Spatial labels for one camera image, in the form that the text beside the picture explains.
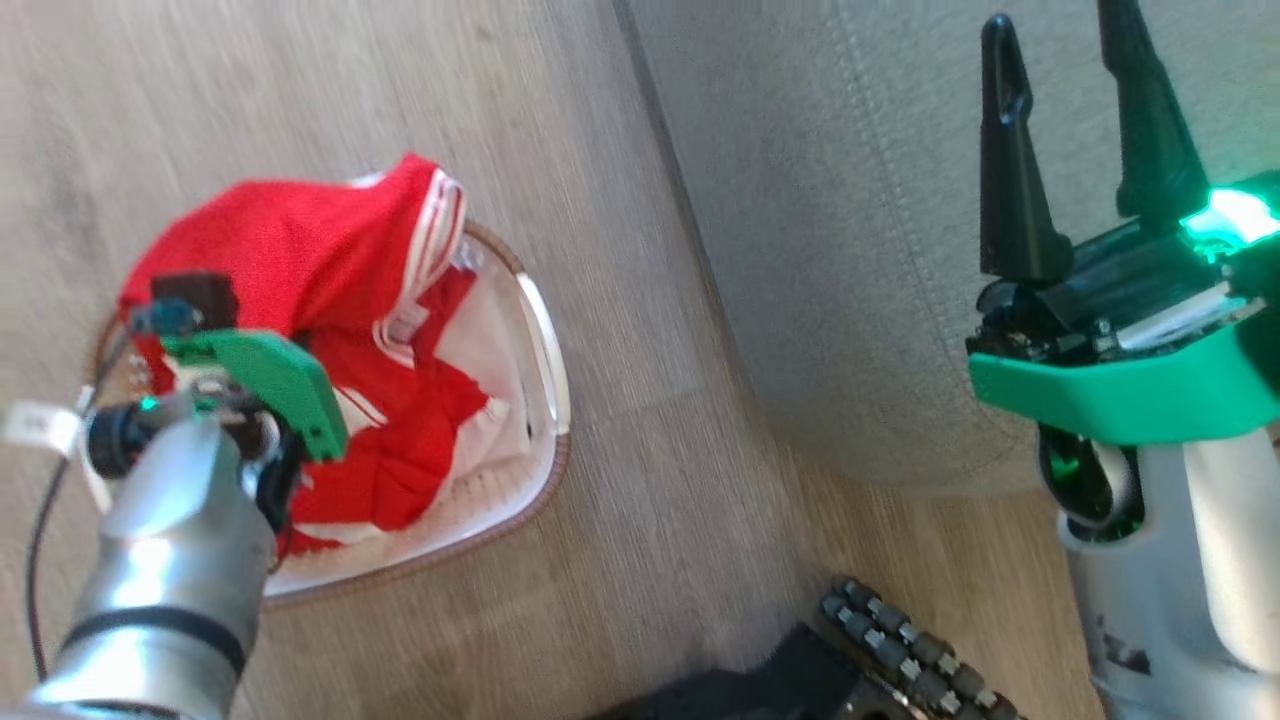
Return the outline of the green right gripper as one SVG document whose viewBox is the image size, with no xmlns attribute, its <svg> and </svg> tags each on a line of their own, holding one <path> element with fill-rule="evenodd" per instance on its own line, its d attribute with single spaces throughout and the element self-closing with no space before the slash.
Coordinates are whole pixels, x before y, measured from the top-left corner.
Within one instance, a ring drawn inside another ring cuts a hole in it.
<svg viewBox="0 0 1280 720">
<path fill-rule="evenodd" d="M 1117 213 L 1178 228 L 1128 222 L 1074 258 L 1044 192 L 1015 26 L 992 15 L 980 33 L 980 269 L 998 279 L 982 290 L 966 340 L 974 393 L 1119 446 L 1226 439 L 1280 421 L 1280 170 L 1210 195 L 1139 0 L 1096 5 L 1117 91 Z"/>
</svg>

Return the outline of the black roller wheel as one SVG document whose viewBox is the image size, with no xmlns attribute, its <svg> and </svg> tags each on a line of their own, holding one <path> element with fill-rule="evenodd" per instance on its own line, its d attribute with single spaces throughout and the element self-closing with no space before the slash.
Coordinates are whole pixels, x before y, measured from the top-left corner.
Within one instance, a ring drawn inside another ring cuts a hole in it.
<svg viewBox="0 0 1280 720">
<path fill-rule="evenodd" d="M 947 641 L 854 577 L 837 577 L 822 616 L 861 666 L 918 720 L 1029 720 Z"/>
</svg>

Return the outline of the red and white jersey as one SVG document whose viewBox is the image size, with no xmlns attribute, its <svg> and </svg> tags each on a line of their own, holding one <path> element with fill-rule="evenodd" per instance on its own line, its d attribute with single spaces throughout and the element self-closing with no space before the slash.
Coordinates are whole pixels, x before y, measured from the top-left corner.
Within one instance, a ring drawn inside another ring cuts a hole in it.
<svg viewBox="0 0 1280 720">
<path fill-rule="evenodd" d="M 285 553 L 403 530 L 458 477 L 526 448 L 499 316 L 458 259 L 465 220 L 463 187 L 415 154 L 347 184 L 246 181 L 170 225 L 127 278 L 123 313 L 155 275 L 228 274 L 238 327 L 324 365 L 349 445 L 306 466 Z"/>
</svg>

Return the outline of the cream plastic laundry basket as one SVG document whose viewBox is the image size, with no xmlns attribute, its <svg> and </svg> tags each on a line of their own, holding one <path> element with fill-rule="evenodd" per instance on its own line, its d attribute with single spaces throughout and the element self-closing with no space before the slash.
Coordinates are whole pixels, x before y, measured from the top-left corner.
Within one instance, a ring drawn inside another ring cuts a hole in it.
<svg viewBox="0 0 1280 720">
<path fill-rule="evenodd" d="M 141 370 L 78 443 L 100 509 L 127 518 L 137 482 L 192 507 L 229 454 L 273 602 L 490 541 L 562 470 L 545 305 L 433 161 L 234 184 L 156 240 L 119 309 Z"/>
</svg>

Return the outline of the grey sofa seat cushion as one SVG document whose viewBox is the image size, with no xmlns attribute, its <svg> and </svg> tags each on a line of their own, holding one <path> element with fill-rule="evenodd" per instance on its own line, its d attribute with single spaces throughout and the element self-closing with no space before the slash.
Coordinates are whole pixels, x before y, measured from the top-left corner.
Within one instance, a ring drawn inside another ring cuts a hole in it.
<svg viewBox="0 0 1280 720">
<path fill-rule="evenodd" d="M 980 31 L 1018 32 L 1051 214 L 1117 223 L 1097 0 L 614 0 L 748 384 L 805 460 L 938 495 L 1032 489 L 978 404 Z"/>
</svg>

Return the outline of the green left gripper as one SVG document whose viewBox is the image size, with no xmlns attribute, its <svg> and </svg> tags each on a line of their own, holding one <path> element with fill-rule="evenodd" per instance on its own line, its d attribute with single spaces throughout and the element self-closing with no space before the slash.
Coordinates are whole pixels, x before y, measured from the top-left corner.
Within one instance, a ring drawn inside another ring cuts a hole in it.
<svg viewBox="0 0 1280 720">
<path fill-rule="evenodd" d="M 349 433 L 321 363 L 269 331 L 218 329 L 164 336 L 165 355 L 198 372 L 186 395 L 196 418 L 247 421 L 271 418 L 268 450 L 250 459 L 250 492 L 273 530 L 284 530 L 303 465 L 340 461 Z"/>
</svg>

